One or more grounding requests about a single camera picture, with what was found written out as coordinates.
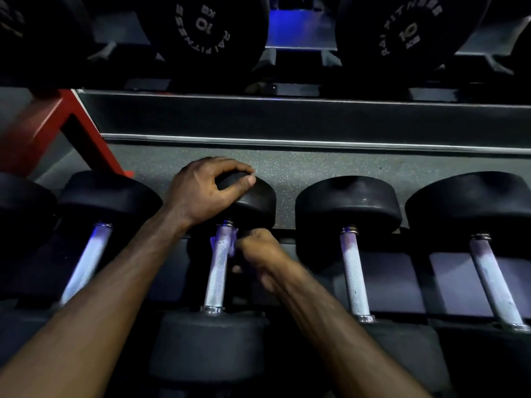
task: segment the person's left arm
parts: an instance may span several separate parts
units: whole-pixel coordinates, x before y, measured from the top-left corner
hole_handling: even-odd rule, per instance
[[[161,210],[0,370],[0,395],[103,396],[142,301],[171,248],[191,226],[221,212],[256,182],[246,176],[219,191],[214,179],[231,170],[253,172],[233,159],[205,158],[177,173]]]

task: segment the hand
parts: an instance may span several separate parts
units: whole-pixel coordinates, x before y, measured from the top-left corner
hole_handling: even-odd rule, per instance
[[[232,170],[254,172],[248,164],[223,156],[188,164],[171,181],[163,211],[186,229],[212,218],[256,183],[255,176],[245,176],[225,190],[218,190],[216,177]]]
[[[289,257],[267,229],[254,229],[250,235],[236,241],[236,248],[258,271],[262,285],[278,295],[284,281],[305,273],[302,265]]]

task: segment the person's right arm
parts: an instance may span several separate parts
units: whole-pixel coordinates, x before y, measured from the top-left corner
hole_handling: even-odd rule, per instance
[[[264,287],[291,312],[322,357],[343,398],[425,398],[428,392],[391,359],[309,272],[293,261],[266,229],[237,247]]]

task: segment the forearm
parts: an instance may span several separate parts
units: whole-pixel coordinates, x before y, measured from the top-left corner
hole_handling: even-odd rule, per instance
[[[298,264],[276,274],[278,295],[332,375],[337,393],[350,397],[427,397],[359,323]]]
[[[147,221],[2,369],[2,395],[102,395],[154,277],[185,230],[163,212]]]

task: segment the dumbbell handle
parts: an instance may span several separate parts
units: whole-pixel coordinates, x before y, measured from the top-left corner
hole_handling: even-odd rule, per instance
[[[218,226],[216,238],[212,246],[212,262],[208,276],[207,294],[204,299],[203,311],[219,314],[223,311],[225,281],[227,279],[227,260],[233,243],[235,227],[232,222],[224,221]]]
[[[480,277],[494,316],[505,328],[529,332],[518,308],[514,304],[511,291],[492,252],[489,237],[478,235],[470,240],[470,255]]]
[[[371,316],[368,308],[367,291],[363,279],[356,233],[357,231],[354,227],[345,227],[340,236],[343,262],[345,263],[348,301],[352,314],[360,321],[370,323],[374,321],[374,317]]]
[[[97,223],[94,226],[89,242],[85,246],[83,254],[77,262],[76,268],[61,296],[60,306],[67,304],[76,293],[89,283],[105,251],[105,247],[107,247],[107,242],[112,232],[113,227],[107,223]]]

